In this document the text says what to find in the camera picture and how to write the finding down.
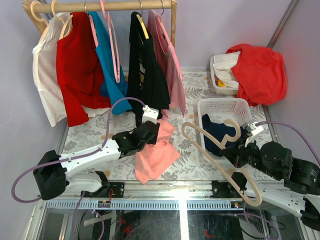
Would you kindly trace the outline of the salmon pink t-shirt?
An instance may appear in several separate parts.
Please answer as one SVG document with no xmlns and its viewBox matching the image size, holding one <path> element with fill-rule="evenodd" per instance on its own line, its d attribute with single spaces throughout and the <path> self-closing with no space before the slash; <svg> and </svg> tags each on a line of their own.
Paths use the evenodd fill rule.
<svg viewBox="0 0 320 240">
<path fill-rule="evenodd" d="M 149 180 L 158 179 L 180 156 L 170 143 L 175 127 L 163 119 L 159 119 L 158 123 L 160 126 L 156 143 L 147 144 L 135 154 L 135 178 L 143 185 Z"/>
</svg>

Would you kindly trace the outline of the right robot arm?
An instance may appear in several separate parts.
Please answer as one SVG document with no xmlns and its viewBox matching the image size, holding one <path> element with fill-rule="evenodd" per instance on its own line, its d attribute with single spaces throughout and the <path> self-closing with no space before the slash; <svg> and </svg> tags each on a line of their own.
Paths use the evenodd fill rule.
<svg viewBox="0 0 320 240">
<path fill-rule="evenodd" d="M 293 157 L 290 149 L 277 142 L 270 141 L 262 147 L 255 142 L 245 145 L 245 142 L 245 139 L 239 139 L 220 152 L 236 168 L 250 165 L 274 180 L 283 181 L 291 193 L 282 193 L 259 183 L 263 201 L 293 214 L 307 227 L 319 231 L 320 168 L 310 161 Z"/>
</svg>

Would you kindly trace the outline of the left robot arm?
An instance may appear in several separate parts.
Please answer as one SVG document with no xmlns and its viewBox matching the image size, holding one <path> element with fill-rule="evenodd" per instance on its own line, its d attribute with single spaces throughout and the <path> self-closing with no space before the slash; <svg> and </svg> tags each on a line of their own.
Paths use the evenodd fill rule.
<svg viewBox="0 0 320 240">
<path fill-rule="evenodd" d="M 108 139 L 104 146 L 97 145 L 78 152 L 44 154 L 33 170 L 42 200 L 48 201 L 66 193 L 85 193 L 86 197 L 103 197 L 110 184 L 102 171 L 84 173 L 96 164 L 133 156 L 146 145 L 157 141 L 160 123 L 147 121 L 133 131 L 124 131 Z"/>
</svg>

